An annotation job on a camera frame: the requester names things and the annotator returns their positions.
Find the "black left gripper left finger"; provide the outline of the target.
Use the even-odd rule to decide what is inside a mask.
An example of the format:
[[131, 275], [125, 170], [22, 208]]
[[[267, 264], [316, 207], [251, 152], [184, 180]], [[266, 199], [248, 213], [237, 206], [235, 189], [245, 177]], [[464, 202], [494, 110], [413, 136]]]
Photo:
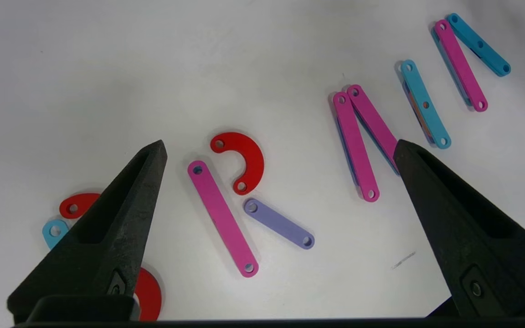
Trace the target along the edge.
[[135, 322], [134, 290], [167, 162], [143, 147], [9, 295], [16, 324]]

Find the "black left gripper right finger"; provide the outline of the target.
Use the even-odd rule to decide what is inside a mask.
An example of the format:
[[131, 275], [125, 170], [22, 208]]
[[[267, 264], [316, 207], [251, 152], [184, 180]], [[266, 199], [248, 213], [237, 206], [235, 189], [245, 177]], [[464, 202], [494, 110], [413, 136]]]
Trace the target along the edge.
[[416, 143], [394, 161], [459, 315], [525, 317], [525, 228]]

